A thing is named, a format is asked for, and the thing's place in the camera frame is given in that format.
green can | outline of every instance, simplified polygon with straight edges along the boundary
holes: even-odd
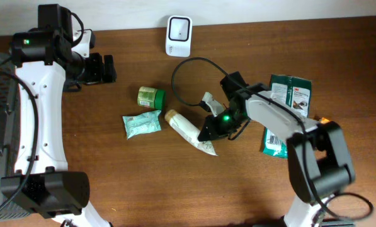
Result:
[[[165,95],[166,92],[164,90],[143,86],[139,89],[139,94],[137,95],[137,104],[142,107],[162,110],[165,105]]]

white wall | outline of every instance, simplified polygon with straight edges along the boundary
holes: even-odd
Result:
[[[0,35],[36,27],[38,4],[51,3],[93,30],[162,27],[169,15],[193,25],[376,15],[376,0],[0,0]]]

green package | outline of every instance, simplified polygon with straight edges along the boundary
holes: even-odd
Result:
[[[124,116],[123,121],[125,123],[127,139],[138,134],[161,131],[158,121],[160,113],[161,110],[156,110],[133,117]]]
[[[291,109],[308,117],[311,81],[286,75],[271,75],[271,97],[286,103]],[[280,158],[287,158],[287,147],[274,133],[265,128],[263,153]]]

can lid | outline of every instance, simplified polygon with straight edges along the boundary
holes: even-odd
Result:
[[[165,95],[164,90],[157,90],[156,97],[154,99],[154,108],[162,110],[165,106]]]

brown tabletop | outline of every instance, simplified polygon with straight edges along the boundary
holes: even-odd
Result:
[[[207,115],[171,91],[171,74],[183,58],[164,50],[165,28],[96,32],[93,52],[112,54],[113,84],[84,86],[62,98],[63,142],[70,171],[86,172],[91,202],[114,226],[223,226],[279,218],[294,192],[287,160],[259,151],[264,127],[252,122],[236,141],[214,141],[218,157],[189,145],[161,116],[161,132],[126,140],[122,116],[150,111],[136,103],[140,86],[167,91],[175,109],[199,129]],[[9,37],[0,37],[7,52]],[[270,74],[312,80],[310,117],[344,130],[357,180],[346,191],[369,198],[376,209],[376,17],[194,26],[191,57],[207,57],[247,83]],[[227,105],[223,75],[205,62],[183,66],[178,91],[198,102],[205,91]],[[357,215],[366,206],[339,199],[332,208]],[[58,226],[34,214],[0,226]],[[372,218],[358,226],[376,226]]]

